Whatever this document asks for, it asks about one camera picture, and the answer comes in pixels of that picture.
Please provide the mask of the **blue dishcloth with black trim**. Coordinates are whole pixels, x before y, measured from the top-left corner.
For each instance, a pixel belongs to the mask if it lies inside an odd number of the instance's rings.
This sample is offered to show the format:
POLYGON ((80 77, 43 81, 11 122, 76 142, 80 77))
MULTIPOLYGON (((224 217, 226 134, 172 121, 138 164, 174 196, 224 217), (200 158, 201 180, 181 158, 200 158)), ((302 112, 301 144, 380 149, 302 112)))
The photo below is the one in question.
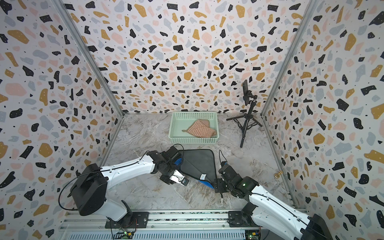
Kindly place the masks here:
POLYGON ((216 174, 215 156, 212 150, 179 150, 181 158, 175 164, 179 171, 202 184, 214 189, 216 174))

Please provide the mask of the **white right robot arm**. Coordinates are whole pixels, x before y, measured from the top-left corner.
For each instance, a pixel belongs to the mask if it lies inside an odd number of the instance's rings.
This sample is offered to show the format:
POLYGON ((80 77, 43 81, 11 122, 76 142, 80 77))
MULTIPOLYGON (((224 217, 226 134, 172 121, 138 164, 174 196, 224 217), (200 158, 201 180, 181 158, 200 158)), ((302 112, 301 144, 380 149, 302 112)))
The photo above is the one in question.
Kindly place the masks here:
POLYGON ((302 213, 269 193, 256 180, 242 178, 227 162, 219 169, 224 192, 247 201, 242 209, 246 225, 267 228, 284 240, 331 240, 325 220, 317 214, 302 213))

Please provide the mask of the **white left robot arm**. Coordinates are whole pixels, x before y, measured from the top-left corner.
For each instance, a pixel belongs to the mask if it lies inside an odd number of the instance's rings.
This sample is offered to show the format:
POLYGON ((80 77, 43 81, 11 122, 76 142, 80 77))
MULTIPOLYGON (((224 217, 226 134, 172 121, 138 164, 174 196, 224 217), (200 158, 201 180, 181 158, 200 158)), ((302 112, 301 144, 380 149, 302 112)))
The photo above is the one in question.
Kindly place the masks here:
POLYGON ((146 151, 140 158, 117 165, 91 164, 67 183, 75 202, 74 211, 81 216, 101 215, 119 227, 129 227, 135 222, 132 210, 125 201, 108 199, 108 190, 138 176, 156 173, 161 173, 160 180, 168 185, 186 186, 189 181, 179 170, 183 161, 184 150, 172 146, 161 153, 146 151))

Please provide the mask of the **pink striped dishcloth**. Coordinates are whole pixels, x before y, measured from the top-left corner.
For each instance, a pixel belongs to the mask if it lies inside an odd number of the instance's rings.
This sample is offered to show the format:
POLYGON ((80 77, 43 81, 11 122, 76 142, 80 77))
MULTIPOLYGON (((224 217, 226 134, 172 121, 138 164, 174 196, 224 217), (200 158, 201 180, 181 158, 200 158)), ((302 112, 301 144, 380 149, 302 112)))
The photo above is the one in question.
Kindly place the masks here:
POLYGON ((190 127, 182 132, 188 133, 197 138, 213 138, 217 131, 210 127, 209 120, 196 120, 190 127))

